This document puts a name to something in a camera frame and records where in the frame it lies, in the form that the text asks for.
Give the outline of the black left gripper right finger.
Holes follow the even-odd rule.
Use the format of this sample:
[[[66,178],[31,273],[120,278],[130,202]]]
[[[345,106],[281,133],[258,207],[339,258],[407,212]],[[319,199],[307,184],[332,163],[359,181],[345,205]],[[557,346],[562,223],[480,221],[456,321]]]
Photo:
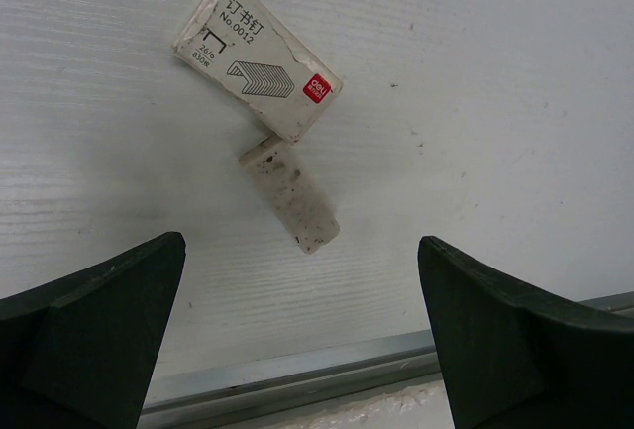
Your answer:
[[[457,428],[630,428],[633,320],[421,239],[419,277]]]

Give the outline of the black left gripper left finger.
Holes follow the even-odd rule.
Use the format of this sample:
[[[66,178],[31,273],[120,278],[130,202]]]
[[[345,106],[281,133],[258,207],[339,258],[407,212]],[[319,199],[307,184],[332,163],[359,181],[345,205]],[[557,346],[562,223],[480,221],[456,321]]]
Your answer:
[[[136,427],[185,249],[167,232],[2,299],[2,427]]]

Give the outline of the white eraser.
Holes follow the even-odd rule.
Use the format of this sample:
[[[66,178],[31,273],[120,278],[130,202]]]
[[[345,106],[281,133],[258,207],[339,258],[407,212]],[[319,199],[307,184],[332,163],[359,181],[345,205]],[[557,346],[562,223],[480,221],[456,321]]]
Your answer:
[[[333,208],[293,147],[273,135],[239,158],[293,242],[312,255],[340,233]]]

